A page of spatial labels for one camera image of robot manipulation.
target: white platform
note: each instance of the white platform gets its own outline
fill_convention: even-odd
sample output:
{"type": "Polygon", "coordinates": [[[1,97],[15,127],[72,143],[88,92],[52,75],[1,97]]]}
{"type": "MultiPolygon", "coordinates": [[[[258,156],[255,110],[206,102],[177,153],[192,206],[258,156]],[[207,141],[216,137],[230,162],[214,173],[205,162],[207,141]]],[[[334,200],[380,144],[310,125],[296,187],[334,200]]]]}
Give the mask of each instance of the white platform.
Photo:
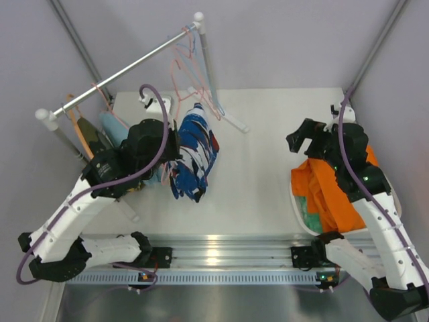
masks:
{"type": "MultiPolygon", "coordinates": [[[[124,92],[115,99],[115,113],[130,125],[143,118],[138,96],[124,92]]],[[[289,152],[286,136],[305,117],[329,121],[330,105],[341,101],[343,92],[340,88],[228,90],[219,91],[219,97],[223,107],[251,129],[242,134],[209,116],[221,149],[201,202],[176,200],[168,186],[145,187],[125,197],[141,221],[132,223],[105,209],[84,233],[308,237],[293,214],[289,196],[290,170],[305,156],[289,152]]],[[[182,104],[181,117],[193,104],[192,99],[182,104]]]]}

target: green cloth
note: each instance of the green cloth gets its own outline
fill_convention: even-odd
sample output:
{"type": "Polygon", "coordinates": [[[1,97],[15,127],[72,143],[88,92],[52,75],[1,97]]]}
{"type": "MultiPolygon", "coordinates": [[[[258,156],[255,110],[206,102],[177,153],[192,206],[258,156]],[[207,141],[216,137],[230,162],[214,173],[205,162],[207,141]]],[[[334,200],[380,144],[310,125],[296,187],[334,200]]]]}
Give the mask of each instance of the green cloth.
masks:
{"type": "Polygon", "coordinates": [[[304,223],[308,228],[310,228],[315,233],[322,233],[322,224],[320,223],[320,216],[318,213],[309,213],[307,208],[307,198],[306,197],[297,197],[300,203],[301,216],[304,220],[304,223]]]}

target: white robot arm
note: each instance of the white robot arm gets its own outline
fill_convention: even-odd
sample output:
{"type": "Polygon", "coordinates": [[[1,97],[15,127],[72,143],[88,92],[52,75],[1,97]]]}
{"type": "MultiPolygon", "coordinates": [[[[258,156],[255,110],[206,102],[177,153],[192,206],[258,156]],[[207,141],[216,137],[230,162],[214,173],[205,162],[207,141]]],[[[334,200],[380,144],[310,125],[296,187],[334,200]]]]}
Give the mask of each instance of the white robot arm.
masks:
{"type": "MultiPolygon", "coordinates": [[[[331,111],[338,115],[333,106],[331,111]]],[[[322,266],[334,263],[344,268],[369,293],[377,312],[391,321],[429,306],[426,292],[429,269],[417,254],[397,215],[391,188],[383,172],[366,161],[368,137],[355,123],[351,106],[347,105],[345,111],[343,141],[348,163],[383,212],[356,184],[345,165],[338,117],[328,125],[305,119],[286,139],[290,151],[295,153],[304,139],[312,140],[305,155],[325,160],[335,170],[337,184],[364,220],[383,264],[372,261],[337,232],[323,233],[312,242],[314,260],[322,266]]]]}
{"type": "Polygon", "coordinates": [[[128,266],[150,268],[149,258],[163,255],[171,259],[171,248],[151,247],[138,231],[116,238],[80,237],[104,207],[139,189],[142,181],[149,179],[160,164],[180,158],[176,126],[168,127],[166,108],[162,105],[163,121],[144,119],[129,129],[120,147],[100,150],[53,216],[33,233],[20,235],[18,241],[25,252],[17,273],[20,284],[33,282],[20,278],[30,253],[35,256],[29,263],[33,277],[54,282],[70,280],[83,270],[101,264],[126,262],[128,266]]]}

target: white plastic rod end cap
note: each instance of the white plastic rod end cap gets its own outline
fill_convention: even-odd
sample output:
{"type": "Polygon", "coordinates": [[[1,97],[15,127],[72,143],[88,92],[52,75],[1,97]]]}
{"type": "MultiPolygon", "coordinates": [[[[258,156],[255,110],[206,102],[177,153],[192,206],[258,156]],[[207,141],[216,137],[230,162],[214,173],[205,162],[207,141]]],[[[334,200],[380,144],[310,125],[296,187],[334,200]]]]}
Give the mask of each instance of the white plastic rod end cap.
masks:
{"type": "Polygon", "coordinates": [[[202,12],[196,12],[194,14],[194,20],[199,24],[198,33],[203,35],[206,33],[206,25],[204,23],[204,14],[202,12]]]}
{"type": "Polygon", "coordinates": [[[56,117],[47,109],[38,109],[34,113],[36,119],[41,121],[50,131],[56,131],[58,124],[55,122],[56,117]]]}

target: orange cloth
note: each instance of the orange cloth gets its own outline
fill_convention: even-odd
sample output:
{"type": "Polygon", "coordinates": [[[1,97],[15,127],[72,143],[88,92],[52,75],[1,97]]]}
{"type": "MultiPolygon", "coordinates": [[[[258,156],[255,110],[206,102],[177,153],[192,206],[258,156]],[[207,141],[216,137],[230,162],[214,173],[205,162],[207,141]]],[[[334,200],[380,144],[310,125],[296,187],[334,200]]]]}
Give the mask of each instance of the orange cloth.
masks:
{"type": "MultiPolygon", "coordinates": [[[[367,161],[378,166],[370,146],[367,161]]],[[[323,160],[307,159],[291,171],[292,192],[306,197],[308,212],[318,213],[323,231],[348,231],[365,228],[365,223],[338,187],[334,170],[323,160]]]]}

